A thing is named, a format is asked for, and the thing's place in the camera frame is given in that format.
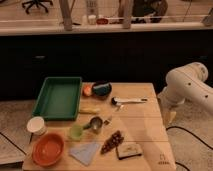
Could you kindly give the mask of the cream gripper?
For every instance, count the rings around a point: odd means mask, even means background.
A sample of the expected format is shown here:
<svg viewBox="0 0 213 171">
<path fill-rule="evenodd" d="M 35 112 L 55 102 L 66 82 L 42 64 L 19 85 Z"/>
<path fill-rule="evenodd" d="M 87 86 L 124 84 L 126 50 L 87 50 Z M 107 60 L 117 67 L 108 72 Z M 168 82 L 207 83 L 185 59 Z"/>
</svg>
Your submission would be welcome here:
<svg viewBox="0 0 213 171">
<path fill-rule="evenodd" d="M 165 127 L 172 123 L 176 117 L 176 110 L 174 106 L 161 106 L 162 120 Z"/>
</svg>

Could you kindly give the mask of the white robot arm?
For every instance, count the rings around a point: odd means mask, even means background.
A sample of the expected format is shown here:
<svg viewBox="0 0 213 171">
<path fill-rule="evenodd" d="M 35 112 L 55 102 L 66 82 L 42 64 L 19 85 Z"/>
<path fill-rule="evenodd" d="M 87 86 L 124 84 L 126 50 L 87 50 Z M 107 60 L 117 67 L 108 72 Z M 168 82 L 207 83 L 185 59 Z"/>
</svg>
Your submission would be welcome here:
<svg viewBox="0 0 213 171">
<path fill-rule="evenodd" d="M 200 62 L 174 68 L 166 74 L 166 86 L 157 95 L 164 126 L 173 121 L 175 108 L 186 99 L 213 115 L 213 87 L 205 84 L 207 78 L 208 69 Z"/>
</svg>

